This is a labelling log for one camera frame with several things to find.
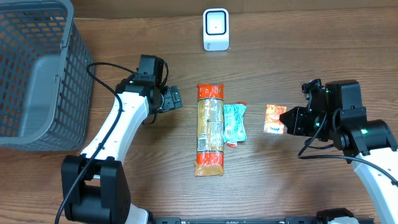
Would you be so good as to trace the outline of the orange snack packet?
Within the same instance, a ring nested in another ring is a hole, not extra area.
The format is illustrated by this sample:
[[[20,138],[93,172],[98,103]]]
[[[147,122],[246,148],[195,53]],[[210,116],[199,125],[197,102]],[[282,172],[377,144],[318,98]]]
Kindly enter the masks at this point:
[[[287,111],[286,106],[266,105],[264,132],[271,134],[283,134],[284,124],[280,121],[280,115]]]

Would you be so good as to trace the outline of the spaghetti pack orange ends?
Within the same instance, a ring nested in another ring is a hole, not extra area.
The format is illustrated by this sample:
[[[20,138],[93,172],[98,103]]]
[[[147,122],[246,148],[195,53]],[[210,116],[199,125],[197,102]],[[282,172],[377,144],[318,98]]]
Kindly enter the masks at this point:
[[[195,176],[224,174],[224,85],[199,84]]]

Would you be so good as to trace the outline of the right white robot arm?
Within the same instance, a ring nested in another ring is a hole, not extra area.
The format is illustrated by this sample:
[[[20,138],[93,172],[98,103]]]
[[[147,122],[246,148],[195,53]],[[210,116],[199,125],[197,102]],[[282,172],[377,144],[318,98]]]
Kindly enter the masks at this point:
[[[342,151],[336,159],[351,164],[382,223],[397,223],[397,141],[383,120],[368,121],[364,107],[295,107],[280,116],[287,132],[333,141]]]

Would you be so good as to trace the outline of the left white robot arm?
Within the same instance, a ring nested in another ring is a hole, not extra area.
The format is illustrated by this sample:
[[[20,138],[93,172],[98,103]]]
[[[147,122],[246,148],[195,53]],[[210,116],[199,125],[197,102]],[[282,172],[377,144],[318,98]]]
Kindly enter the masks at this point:
[[[150,115],[182,107],[177,86],[129,82],[94,140],[61,166],[63,202],[56,215],[82,223],[153,223],[152,213],[132,204],[123,164],[139,126]]]

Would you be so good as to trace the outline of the dark grey plastic basket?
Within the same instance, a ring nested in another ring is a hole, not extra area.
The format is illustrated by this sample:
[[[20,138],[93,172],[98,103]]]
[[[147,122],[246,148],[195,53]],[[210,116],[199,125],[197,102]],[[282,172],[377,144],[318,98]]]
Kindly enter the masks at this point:
[[[70,151],[86,140],[94,61],[70,1],[1,2],[1,146]]]

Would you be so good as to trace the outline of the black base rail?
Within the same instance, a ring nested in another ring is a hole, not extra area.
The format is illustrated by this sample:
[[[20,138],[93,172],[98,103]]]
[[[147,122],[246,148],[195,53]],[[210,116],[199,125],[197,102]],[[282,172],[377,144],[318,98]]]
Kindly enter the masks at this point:
[[[319,224],[316,217],[285,217],[280,219],[181,219],[179,217],[157,217],[155,224]]]

